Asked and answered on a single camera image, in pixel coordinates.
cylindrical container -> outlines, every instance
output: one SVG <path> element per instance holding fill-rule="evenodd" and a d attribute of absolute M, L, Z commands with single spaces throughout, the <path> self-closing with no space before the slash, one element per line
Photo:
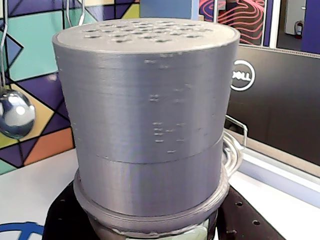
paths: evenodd
<path fill-rule="evenodd" d="M 225 25 L 166 18 L 108 20 L 54 36 L 90 200 L 124 216 L 158 217 L 217 190 L 239 39 Z"/>

blue logo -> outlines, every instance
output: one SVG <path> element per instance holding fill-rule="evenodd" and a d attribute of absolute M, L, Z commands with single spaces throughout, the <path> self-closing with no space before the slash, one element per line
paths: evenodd
<path fill-rule="evenodd" d="M 9 231 L 21 232 L 17 240 L 28 240 L 31 234 L 42 235 L 44 232 L 44 226 L 41 226 L 36 222 L 29 221 L 0 224 L 0 233 Z"/>

doorway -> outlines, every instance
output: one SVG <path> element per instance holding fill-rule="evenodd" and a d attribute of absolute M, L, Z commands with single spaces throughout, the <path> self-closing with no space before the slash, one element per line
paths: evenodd
<path fill-rule="evenodd" d="M 302 50 L 305 13 L 306 0 L 281 0 L 277 48 Z"/>

metal stand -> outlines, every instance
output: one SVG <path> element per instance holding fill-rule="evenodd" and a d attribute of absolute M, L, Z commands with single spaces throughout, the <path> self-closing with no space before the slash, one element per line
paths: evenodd
<path fill-rule="evenodd" d="M 285 240 L 232 187 L 218 209 L 216 226 L 220 240 Z M 215 226 L 209 229 L 209 240 L 214 232 Z M 52 203 L 45 221 L 42 240 L 57 239 L 100 240 L 75 197 L 72 183 Z"/>

perforated lid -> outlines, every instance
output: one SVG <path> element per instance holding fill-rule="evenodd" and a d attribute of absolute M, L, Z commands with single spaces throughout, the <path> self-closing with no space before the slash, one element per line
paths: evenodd
<path fill-rule="evenodd" d="M 53 42 L 89 52 L 150 54 L 210 49 L 237 41 L 240 33 L 213 22 L 176 18 L 117 19 L 61 31 Z"/>

